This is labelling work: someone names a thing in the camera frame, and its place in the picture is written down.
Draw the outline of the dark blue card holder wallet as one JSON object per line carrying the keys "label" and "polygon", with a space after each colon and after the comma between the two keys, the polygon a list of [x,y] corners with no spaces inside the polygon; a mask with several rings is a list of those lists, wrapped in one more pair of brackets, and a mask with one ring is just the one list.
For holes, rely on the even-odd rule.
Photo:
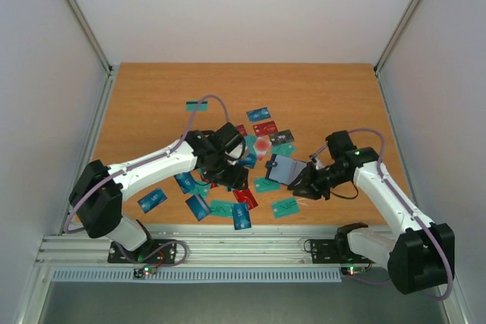
{"label": "dark blue card holder wallet", "polygon": [[265,178],[279,184],[290,185],[306,167],[307,163],[288,156],[272,154],[267,161]]}

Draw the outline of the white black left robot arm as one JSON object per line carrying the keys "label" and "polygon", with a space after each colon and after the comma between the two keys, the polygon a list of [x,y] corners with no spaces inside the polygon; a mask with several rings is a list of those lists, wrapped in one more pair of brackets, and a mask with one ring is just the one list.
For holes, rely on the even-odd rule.
{"label": "white black left robot arm", "polygon": [[69,195],[71,214],[92,238],[107,237],[136,262],[148,260],[153,243],[142,224],[124,215],[122,205],[139,191],[178,174],[200,169],[205,178],[235,190],[248,186],[245,138],[228,122],[217,131],[187,131],[168,146],[112,165],[88,163]]}

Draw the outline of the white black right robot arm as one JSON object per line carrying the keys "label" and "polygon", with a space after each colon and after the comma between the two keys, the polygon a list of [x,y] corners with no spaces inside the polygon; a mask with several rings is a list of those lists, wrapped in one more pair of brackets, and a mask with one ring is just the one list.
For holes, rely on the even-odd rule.
{"label": "white black right robot arm", "polygon": [[445,291],[438,300],[446,300],[455,278],[452,228],[434,222],[409,199],[387,171],[382,149],[358,148],[348,131],[327,136],[325,149],[332,164],[319,165],[318,154],[312,154],[289,185],[292,193],[312,200],[329,199],[334,187],[350,182],[368,196],[392,233],[387,237],[362,223],[342,226],[336,233],[337,256],[349,261],[360,255],[382,266],[403,294],[442,285]]}

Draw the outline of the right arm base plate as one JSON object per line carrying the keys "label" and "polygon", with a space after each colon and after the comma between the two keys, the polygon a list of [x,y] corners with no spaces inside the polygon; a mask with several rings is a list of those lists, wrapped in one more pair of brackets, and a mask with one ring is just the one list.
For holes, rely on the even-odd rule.
{"label": "right arm base plate", "polygon": [[367,265],[371,263],[369,259],[353,253],[348,256],[342,255],[332,239],[309,239],[304,246],[311,255],[313,264]]}

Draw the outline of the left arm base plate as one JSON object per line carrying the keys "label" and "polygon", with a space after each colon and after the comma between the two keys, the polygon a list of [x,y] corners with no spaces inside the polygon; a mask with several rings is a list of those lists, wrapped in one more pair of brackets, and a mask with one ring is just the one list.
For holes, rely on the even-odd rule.
{"label": "left arm base plate", "polygon": [[128,251],[123,246],[112,242],[107,257],[108,263],[174,264],[178,252],[177,243],[166,239],[154,239],[146,242],[135,251]]}

